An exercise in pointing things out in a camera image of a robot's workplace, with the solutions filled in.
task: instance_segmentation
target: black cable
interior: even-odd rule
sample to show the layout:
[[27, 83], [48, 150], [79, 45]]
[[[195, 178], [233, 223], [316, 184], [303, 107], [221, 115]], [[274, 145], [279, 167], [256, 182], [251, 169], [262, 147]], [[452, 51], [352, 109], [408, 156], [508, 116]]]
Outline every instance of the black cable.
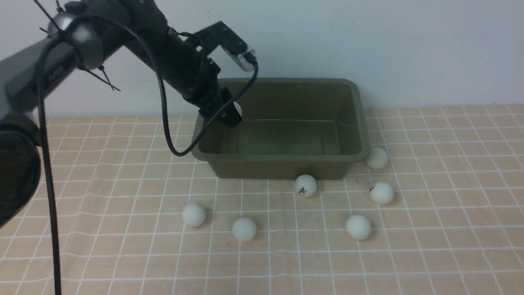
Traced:
[[[51, 22], [54, 25], [56, 25], [54, 20], [52, 20], [51, 16], [45, 11], [45, 9], [40, 5], [40, 3], [37, 0], [35, 0], [35, 3], [37, 3], [40, 9], [44, 11], [46, 16], [50, 18]], [[42, 157], [43, 157], [44, 171], [46, 175], [46, 186], [47, 186], [48, 202], [49, 202], [49, 218], [50, 218], [51, 243], [52, 243], [52, 253], [53, 253], [54, 292], [56, 295], [62, 294], [61, 271], [60, 271], [60, 244], [59, 244], [59, 236], [58, 236], [58, 218], [57, 218], [56, 198], [55, 198], [55, 193], [54, 193], [53, 176], [52, 176], [52, 170], [51, 170], [51, 157], [50, 157], [49, 142], [48, 142], [48, 137], [47, 137], [47, 121], [46, 121], [46, 111], [45, 111], [44, 95], [43, 95], [43, 92], [44, 92], [43, 78], [44, 78], [44, 73], [45, 73], [45, 62], [46, 62], [46, 59], [49, 53], [53, 50], [53, 48], [55, 48], [61, 42], [66, 41], [68, 34], [71, 33], [81, 21], [86, 20], [86, 19], [99, 20], [99, 21], [120, 27], [121, 29], [131, 34], [143, 46], [144, 50], [146, 51], [153, 65], [153, 70], [157, 76], [157, 80], [158, 80], [158, 84], [160, 88], [160, 97], [161, 97], [161, 105], [162, 105], [162, 122], [163, 122], [163, 127], [164, 127], [164, 133], [166, 136], [166, 141], [167, 141], [169, 150], [176, 156], [184, 156], [188, 154], [202, 139], [205, 132], [208, 130], [211, 124], [216, 120], [216, 118], [220, 114], [222, 114], [222, 112], [229, 105], [231, 105], [235, 100], [240, 98], [253, 85], [256, 77], [258, 76], [258, 63], [256, 62], [256, 59], [253, 55], [248, 54], [246, 56], [246, 59], [251, 64], [253, 64], [255, 67], [255, 71], [253, 73], [253, 76], [249, 80], [249, 82], [246, 85], [244, 85], [244, 87], [234, 97], [232, 97], [226, 104], [222, 105], [222, 107], [220, 107], [220, 109], [218, 109], [215, 112], [215, 114], [211, 116], [211, 118], [209, 118], [204, 128], [202, 128], [202, 130], [200, 131], [199, 135], [195, 138], [195, 140], [190, 144], [190, 146], [186, 150], [184, 150], [183, 152], [178, 152], [173, 146], [173, 142], [171, 140], [171, 135], [169, 131], [169, 120], [168, 120], [168, 113], [167, 113], [167, 96], [166, 96], [166, 89], [163, 84], [163, 78], [161, 76], [160, 71], [158, 70], [159, 67], [155, 59], [155, 56], [153, 55], [147, 43], [140, 37], [140, 35], [138, 35], [135, 31], [133, 31], [126, 25], [120, 24], [118, 22], [115, 22], [111, 19], [108, 19], [102, 16], [95, 16], [95, 15], [79, 16], [75, 18], [69, 24], [67, 29], [65, 30], [61, 30], [57, 26], [57, 28], [59, 29], [58, 31], [59, 35], [56, 38], [53, 38], [45, 46], [45, 48], [42, 50], [40, 57], [38, 58], [36, 65], [35, 65], [35, 75], [36, 75], [36, 82], [37, 82], [38, 115], [39, 115], [39, 122], [40, 122], [40, 137], [41, 137], [41, 145], [42, 145]]]
[[58, 36], [49, 42], [42, 50], [35, 66], [38, 98], [38, 117], [40, 121], [40, 140], [42, 143], [43, 169], [46, 174], [47, 199], [49, 202], [49, 224], [51, 227], [51, 244], [53, 252], [53, 271], [54, 271], [54, 293], [62, 294], [62, 284], [60, 275], [60, 244], [58, 241], [58, 219], [57, 205], [54, 197], [53, 174], [51, 171], [51, 156], [49, 154], [49, 142], [47, 138], [46, 110], [43, 103], [43, 76], [47, 55], [53, 48], [62, 43], [63, 36]]

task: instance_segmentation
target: white ping pong ball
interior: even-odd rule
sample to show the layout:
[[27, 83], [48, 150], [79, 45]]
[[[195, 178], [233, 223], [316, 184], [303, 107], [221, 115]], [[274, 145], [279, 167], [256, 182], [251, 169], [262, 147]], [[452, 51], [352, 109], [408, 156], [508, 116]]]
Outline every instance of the white ping pong ball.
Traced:
[[353, 215], [346, 221], [346, 231], [356, 240], [364, 240], [371, 234], [371, 222], [362, 215]]
[[395, 191], [386, 182], [377, 182], [369, 189], [371, 200], [378, 205], [386, 205], [393, 199]]
[[251, 241], [257, 234], [257, 225], [247, 217], [241, 217], [233, 223], [233, 236], [241, 242]]
[[380, 169], [387, 165], [388, 154], [379, 147], [374, 147], [367, 156], [366, 165], [371, 169]]
[[308, 174], [300, 175], [294, 184], [295, 192], [304, 197], [311, 197], [317, 188], [316, 179]]
[[182, 210], [182, 221], [191, 227], [202, 225], [204, 220], [205, 209], [199, 204], [189, 203]]

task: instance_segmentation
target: white grid line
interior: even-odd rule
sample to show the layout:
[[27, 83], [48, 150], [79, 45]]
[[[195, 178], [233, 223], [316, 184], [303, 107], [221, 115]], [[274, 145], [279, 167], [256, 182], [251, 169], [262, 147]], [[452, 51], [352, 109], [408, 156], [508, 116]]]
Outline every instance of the white grid line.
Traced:
[[[149, 155], [150, 155], [150, 154], [151, 154], [151, 150], [149, 150], [149, 152], [147, 153], [146, 162], [149, 160]], [[145, 173], [145, 172], [146, 172], [146, 170], [144, 169], [144, 170], [142, 171], [142, 177], [144, 176], [144, 173]], [[136, 192], [135, 199], [133, 200], [133, 207], [131, 208], [131, 212], [133, 212], [133, 211], [135, 210], [136, 201], [137, 201], [138, 198], [139, 198], [139, 196], [138, 196], [138, 192], [140, 192], [140, 188], [141, 188], [141, 186], [142, 186], [142, 182], [140, 182], [140, 183], [138, 184], [138, 189], [137, 189], [137, 192]], [[114, 268], [114, 270], [113, 270], [113, 275], [112, 275], [111, 283], [110, 283], [109, 288], [108, 288], [108, 290], [107, 290], [107, 295], [110, 295], [111, 287], [113, 286], [113, 282], [114, 282], [114, 280], [115, 280], [116, 270], [117, 270], [117, 268], [118, 268], [118, 262], [120, 261], [120, 255], [122, 254], [122, 250], [124, 249], [125, 241], [126, 241], [126, 239], [127, 239], [127, 235], [128, 235], [128, 232], [129, 232], [129, 227], [130, 227], [130, 225], [131, 225], [131, 219], [132, 219], [132, 218], [133, 218], [133, 216], [131, 215], [131, 216], [129, 217], [129, 220], [127, 221], [126, 231], [125, 231], [125, 233], [124, 233], [124, 240], [122, 241], [122, 245], [121, 245], [121, 247], [120, 247], [120, 251], [119, 251], [119, 253], [118, 253], [119, 255], [118, 255], [118, 257], [116, 258], [115, 268]]]
[[303, 286], [303, 283], [302, 283], [302, 258], [300, 257], [300, 253], [301, 253], [301, 250], [300, 250], [300, 239], [299, 239], [299, 236], [298, 236], [298, 232], [299, 232], [299, 226], [298, 226], [298, 212], [297, 212], [297, 195], [296, 194], [293, 194], [293, 206], [294, 206], [294, 215], [295, 215], [295, 236], [296, 236], [296, 239], [297, 239], [297, 258], [298, 258], [298, 272], [299, 272], [299, 279], [300, 279], [300, 295], [304, 295], [304, 286]]
[[[120, 170], [121, 170], [121, 169], [122, 169], [122, 166], [120, 166], [120, 167], [118, 168], [117, 174], [120, 173]], [[113, 184], [112, 191], [115, 189], [115, 185], [116, 185], [116, 182]], [[105, 205], [104, 212], [107, 211], [107, 208], [108, 208], [108, 207], [109, 207], [109, 200], [107, 200], [107, 203], [106, 203], [106, 205]], [[102, 228], [102, 224], [103, 224], [103, 222], [104, 222], [104, 217], [102, 217], [101, 220], [100, 220], [99, 227], [98, 227], [98, 229], [96, 230], [96, 233], [97, 233], [97, 234], [100, 233], [100, 229]], [[90, 255], [93, 254], [93, 249], [94, 249], [94, 247], [95, 247], [95, 245], [96, 245], [96, 240], [97, 240], [97, 238], [98, 238], [98, 236], [95, 235], [95, 239], [94, 239], [94, 241], [93, 241], [93, 246], [91, 247], [91, 249], [90, 249], [90, 251], [89, 251], [89, 254], [90, 254]], [[124, 241], [125, 241], [125, 236], [124, 236], [124, 238], [123, 238], [123, 240], [122, 240], [122, 247], [123, 247]], [[83, 278], [84, 275], [85, 275], [85, 271], [87, 270], [88, 264], [89, 264], [89, 258], [88, 258], [88, 260], [85, 262], [84, 269], [82, 270], [82, 278]], [[80, 282], [80, 283], [78, 284], [78, 287], [77, 287], [77, 295], [78, 295], [78, 293], [80, 292], [81, 285], [82, 285], [82, 282]]]
[[[449, 120], [448, 120], [447, 118], [446, 118], [446, 122], [447, 122], [448, 126], [451, 126], [451, 125], [450, 125], [450, 122], [449, 122]], [[453, 130], [452, 130], [452, 134], [453, 134], [453, 136], [455, 137], [455, 139], [458, 140], [458, 137], [456, 136], [456, 134], [455, 134], [455, 132], [454, 132]], [[459, 148], [460, 148], [462, 154], [464, 155], [464, 154], [465, 154], [465, 153], [464, 153], [464, 149], [462, 148], [461, 145], [458, 145], [458, 146], [459, 146]], [[445, 164], [444, 164], [444, 160], [441, 160], [441, 161], [442, 161], [442, 164], [444, 165], [444, 168], [445, 168], [446, 171], [447, 171], [447, 167], [446, 167]], [[471, 162], [470, 162], [470, 160], [469, 160], [467, 157], [466, 157], [466, 161], [467, 161], [467, 164], [468, 164], [469, 168], [472, 169], [473, 166], [471, 165]], [[475, 179], [476, 179], [476, 181], [478, 182], [478, 184], [480, 184], [480, 181], [479, 181], [479, 179], [477, 178], [476, 174], [475, 174], [475, 173], [473, 173], [473, 174], [475, 175]], [[448, 178], [449, 178], [449, 181], [451, 182], [451, 185], [452, 185], [453, 189], [455, 189], [455, 184], [453, 183], [453, 180], [449, 177], [449, 175], [448, 175]], [[468, 224], [469, 224], [470, 226], [472, 226], [472, 223], [471, 223], [470, 217], [469, 217], [468, 214], [467, 214], [467, 211], [466, 211], [466, 209], [465, 209], [465, 207], [464, 207], [464, 205], [463, 205], [463, 203], [462, 203], [461, 198], [458, 197], [457, 199], [458, 199], [458, 202], [459, 202], [460, 206], [462, 207], [462, 211], [464, 212], [464, 216], [466, 216], [466, 220], [467, 220]], [[480, 239], [479, 239], [479, 237], [478, 237], [477, 232], [476, 232], [476, 231], [473, 231], [473, 235], [475, 236], [475, 240], [477, 241], [477, 244], [480, 246], [480, 245], [481, 245], [481, 241], [480, 241]], [[489, 269], [490, 269], [491, 271], [493, 271], [493, 270], [494, 270], [494, 269], [493, 269], [493, 266], [492, 266], [491, 262], [489, 261], [489, 259], [488, 259], [487, 255], [486, 255], [486, 253], [484, 252], [483, 249], [481, 249], [481, 252], [482, 252], [482, 255], [483, 255], [484, 259], [486, 260], [486, 263], [488, 263], [488, 265], [489, 265]], [[462, 281], [463, 281], [463, 283], [464, 283], [464, 286], [467, 286], [466, 283], [465, 283], [465, 281], [464, 281], [464, 276], [462, 275], [462, 273], [461, 273], [461, 277], [462, 277]], [[497, 288], [498, 288], [499, 292], [500, 292], [501, 294], [504, 294], [504, 293], [502, 292], [502, 288], [501, 288], [500, 283], [499, 283], [499, 281], [498, 281], [498, 279], [497, 279], [497, 276], [493, 275], [493, 278], [494, 278], [494, 280], [495, 280], [495, 283], [497, 284]]]
[[328, 226], [326, 222], [326, 212], [324, 211], [324, 196], [322, 194], [322, 186], [320, 186], [319, 190], [319, 198], [320, 198], [320, 205], [322, 208], [322, 219], [324, 220], [324, 235], [326, 237], [326, 246], [327, 246], [327, 254], [329, 256], [329, 267], [331, 270], [331, 284], [333, 286], [333, 293], [336, 295], [336, 286], [335, 286], [335, 277], [333, 276], [333, 258], [331, 257], [331, 248], [329, 247], [329, 236], [328, 236]]
[[[346, 177], [344, 177], [344, 186], [346, 187], [346, 190], [347, 190]], [[347, 197], [347, 202], [348, 202], [349, 207], [350, 207], [350, 214], [353, 215], [353, 207], [351, 206], [351, 199], [350, 199], [349, 191], [346, 192], [346, 197]], [[362, 275], [364, 276], [364, 285], [366, 286], [366, 294], [369, 295], [369, 287], [367, 286], [366, 267], [364, 265], [364, 258], [362, 257], [362, 251], [360, 249], [360, 242], [359, 241], [357, 241], [357, 252], [358, 252], [358, 256], [360, 257], [360, 261], [361, 261]]]
[[[431, 272], [432, 275], [458, 275], [459, 271], [435, 271]], [[465, 274], [494, 274], [494, 273], [524, 273], [524, 270], [465, 270], [462, 271], [462, 273]], [[425, 272], [373, 272], [373, 273], [367, 273], [366, 276], [394, 276], [394, 275], [422, 275], [425, 274]], [[273, 278], [278, 277], [330, 277], [331, 274], [328, 273], [316, 273], [316, 274], [304, 274], [304, 275], [273, 275]], [[360, 277], [364, 276], [363, 273], [336, 273], [334, 274], [335, 277]], [[268, 278], [269, 276], [243, 276], [243, 278]], [[206, 277], [183, 277], [178, 278], [178, 280], [203, 280]], [[236, 279], [237, 276], [212, 276], [208, 277], [209, 279]], [[149, 278], [154, 280], [172, 280], [173, 278], [168, 277], [158, 277], [158, 278]], [[41, 282], [44, 280], [48, 280], [48, 278], [43, 279], [36, 279], [36, 280], [28, 280], [27, 283], [33, 283], [33, 282]], [[119, 278], [115, 280], [111, 279], [71, 279], [71, 278], [62, 278], [63, 281], [70, 281], [70, 282], [111, 282], [111, 281], [137, 281], [141, 282], [140, 278]], [[19, 281], [9, 281], [4, 280], [0, 281], [0, 286], [2, 284], [11, 284], [11, 283], [19, 283]]]
[[[404, 127], [404, 123], [402, 122], [402, 118], [400, 118], [400, 123], [402, 124], [402, 127]], [[404, 133], [405, 133], [405, 135], [406, 135], [406, 138], [407, 138], [408, 141], [409, 141], [409, 137], [408, 137], [408, 134], [407, 134], [407, 132], [405, 131], [405, 129], [404, 129]], [[384, 141], [386, 141], [386, 139], [384, 138], [384, 133], [382, 132], [382, 130], [380, 131], [380, 135], [382, 135], [382, 139], [383, 139]], [[393, 173], [394, 173], [394, 175], [395, 175], [395, 179], [396, 179], [396, 181], [397, 181], [397, 184], [400, 186], [400, 181], [398, 180], [398, 174], [397, 174], [397, 172], [396, 172], [396, 170], [395, 170], [395, 165], [393, 165], [393, 162], [391, 162], [391, 160], [388, 159], [388, 161], [391, 163], [391, 167], [392, 167], [392, 169], [393, 169]], [[371, 174], [371, 173], [369, 174], [369, 181], [370, 181], [371, 183], [373, 183], [373, 177], [372, 177], [372, 174]], [[402, 201], [404, 202], [405, 200], [404, 200], [404, 196], [403, 196], [403, 194], [402, 194], [402, 190], [400, 190], [400, 194], [401, 194], [401, 195], [400, 195], [400, 196], [397, 196], [397, 197], [402, 198]], [[379, 216], [380, 216], [380, 222], [382, 223], [382, 227], [385, 228], [386, 226], [385, 226], [385, 224], [384, 224], [384, 219], [383, 219], [383, 217], [382, 217], [381, 207], [380, 207], [380, 206], [377, 206], [377, 207], [378, 207], [378, 213], [379, 213]], [[415, 228], [414, 228], [414, 225], [413, 225], [413, 220], [411, 220], [411, 214], [409, 214], [409, 210], [406, 210], [406, 212], [407, 212], [407, 214], [408, 214], [409, 223], [410, 223], [411, 226], [413, 227], [413, 235], [415, 236], [415, 240], [417, 241], [417, 245], [419, 246], [419, 248], [421, 248], [420, 241], [419, 241], [419, 237], [418, 237], [417, 232], [416, 232], [416, 230], [415, 230]], [[389, 243], [388, 233], [387, 233], [386, 230], [384, 230], [384, 235], [386, 236], [386, 242], [387, 242], [387, 245], [388, 245], [388, 249], [390, 250], [390, 252], [389, 252], [389, 256], [390, 256], [390, 258], [391, 258], [391, 263], [393, 264], [393, 268], [394, 268], [394, 270], [395, 270], [395, 273], [397, 273], [397, 265], [396, 265], [396, 263], [395, 263], [395, 259], [393, 258], [393, 253], [392, 253], [392, 251], [391, 251], [391, 245], [390, 245], [390, 243]], [[423, 261], [423, 263], [424, 263], [424, 267], [425, 267], [426, 271], [429, 272], [428, 264], [427, 264], [427, 262], [426, 262], [426, 259], [425, 259], [424, 255], [422, 254], [422, 251], [420, 251], [420, 255], [422, 256], [422, 261]], [[431, 286], [431, 290], [433, 291], [433, 294], [435, 295], [435, 294], [436, 294], [435, 287], [433, 286], [433, 280], [431, 279], [431, 276], [430, 276], [429, 274], [428, 274], [428, 279], [429, 279], [429, 284], [430, 284], [430, 286]], [[400, 284], [400, 279], [399, 279], [398, 275], [397, 275], [397, 285], [398, 285], [398, 288], [399, 288], [399, 290], [400, 290], [400, 294], [402, 295], [402, 286], [401, 286], [401, 284]]]
[[213, 246], [213, 227], [215, 226], [215, 210], [216, 210], [216, 193], [219, 190], [219, 179], [216, 179], [215, 184], [215, 197], [213, 198], [213, 211], [209, 212], [208, 214], [211, 214], [211, 235], [209, 236], [209, 250], [208, 250], [208, 266], [205, 270], [205, 283], [204, 283], [204, 294], [207, 294], [208, 291], [208, 277], [209, 277], [209, 264], [211, 262], [211, 247]]
[[[422, 117], [422, 119], [423, 119], [423, 121], [424, 121], [424, 124], [427, 126], [427, 123], [426, 123], [424, 117]], [[436, 144], [433, 143], [433, 145], [435, 146], [435, 149], [436, 149], [437, 153], [440, 155], [440, 151], [437, 149]], [[414, 149], [413, 149], [413, 146], [412, 146], [411, 144], [410, 144], [410, 147], [411, 147], [411, 151], [413, 152], [413, 154], [415, 154]], [[417, 157], [415, 157], [415, 162], [417, 163], [417, 167], [418, 167], [419, 171], [422, 172], [422, 169], [421, 169], [421, 167], [420, 167], [420, 164], [419, 164], [419, 161], [418, 161]], [[446, 166], [445, 166], [445, 163], [442, 161], [442, 159], [441, 159], [441, 162], [442, 162], [442, 165], [444, 165], [444, 169], [447, 171], [447, 168], [446, 168]], [[429, 189], [428, 183], [426, 182], [425, 177], [423, 177], [422, 180], [423, 180], [423, 182], [424, 182], [424, 186], [426, 187], [426, 190], [428, 191], [428, 194], [430, 195], [431, 203], [433, 204], [433, 207], [435, 207], [435, 213], [436, 213], [437, 219], [439, 220], [439, 224], [440, 224], [440, 226], [441, 226], [442, 233], [444, 233], [444, 237], [445, 237], [445, 239], [446, 239], [446, 243], [447, 243], [448, 247], [451, 249], [450, 239], [449, 239], [449, 237], [447, 236], [447, 233], [446, 233], [446, 231], [445, 231], [445, 229], [444, 229], [444, 225], [442, 224], [442, 219], [440, 218], [439, 212], [438, 212], [438, 210], [436, 209], [435, 202], [434, 202], [434, 199], [433, 199], [433, 195], [432, 195], [431, 192], [430, 192], [430, 189]], [[470, 291], [469, 291], [468, 288], [467, 288], [466, 281], [465, 281], [465, 279], [464, 279], [464, 275], [463, 275], [463, 274], [461, 273], [461, 271], [460, 271], [460, 269], [461, 269], [461, 268], [460, 268], [460, 264], [459, 264], [459, 261], [457, 260], [457, 257], [456, 257], [455, 252], [454, 252], [454, 251], [451, 251], [451, 255], [453, 256], [453, 261], [455, 262], [455, 265], [456, 265], [457, 269], [459, 270], [459, 274], [460, 274], [460, 277], [461, 277], [461, 281], [462, 281], [462, 284], [464, 284], [464, 288], [465, 288], [465, 290], [466, 290], [466, 293], [469, 295]]]

